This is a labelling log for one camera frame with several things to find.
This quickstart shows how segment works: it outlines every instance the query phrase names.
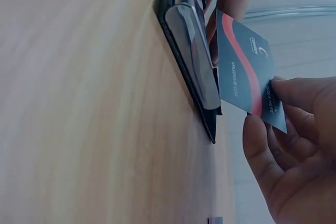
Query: fingernail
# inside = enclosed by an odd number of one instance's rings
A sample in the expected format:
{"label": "fingernail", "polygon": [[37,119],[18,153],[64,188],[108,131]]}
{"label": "fingernail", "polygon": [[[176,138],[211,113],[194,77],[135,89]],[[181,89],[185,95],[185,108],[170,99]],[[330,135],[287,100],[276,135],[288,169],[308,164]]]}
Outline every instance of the fingernail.
{"label": "fingernail", "polygon": [[283,81],[284,78],[283,77],[280,77],[280,76],[274,76],[273,77],[273,81]]}

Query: black card holder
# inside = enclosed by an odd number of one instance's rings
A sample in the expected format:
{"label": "black card holder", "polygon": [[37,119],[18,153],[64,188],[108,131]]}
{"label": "black card holder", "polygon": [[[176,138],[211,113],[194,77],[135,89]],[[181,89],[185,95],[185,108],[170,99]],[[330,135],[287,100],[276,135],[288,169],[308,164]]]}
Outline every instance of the black card holder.
{"label": "black card holder", "polygon": [[202,0],[156,0],[154,9],[212,143],[221,115],[217,69],[205,35]]}

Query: dark blue business card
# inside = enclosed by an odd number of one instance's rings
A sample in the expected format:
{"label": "dark blue business card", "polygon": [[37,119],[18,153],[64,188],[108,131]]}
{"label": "dark blue business card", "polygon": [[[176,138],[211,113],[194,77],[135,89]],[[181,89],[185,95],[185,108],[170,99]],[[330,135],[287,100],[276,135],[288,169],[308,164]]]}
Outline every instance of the dark blue business card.
{"label": "dark blue business card", "polygon": [[222,217],[209,218],[208,224],[223,224],[223,218]]}
{"label": "dark blue business card", "polygon": [[267,40],[219,10],[216,16],[220,98],[287,133],[271,86],[276,69]]}

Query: wooden surface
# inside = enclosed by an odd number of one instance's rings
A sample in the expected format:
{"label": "wooden surface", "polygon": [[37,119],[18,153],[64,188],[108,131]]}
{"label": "wooden surface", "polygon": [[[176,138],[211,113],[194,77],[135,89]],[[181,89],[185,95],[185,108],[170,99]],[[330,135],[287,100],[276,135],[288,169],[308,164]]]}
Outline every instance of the wooden surface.
{"label": "wooden surface", "polygon": [[0,0],[0,223],[235,222],[153,0]]}

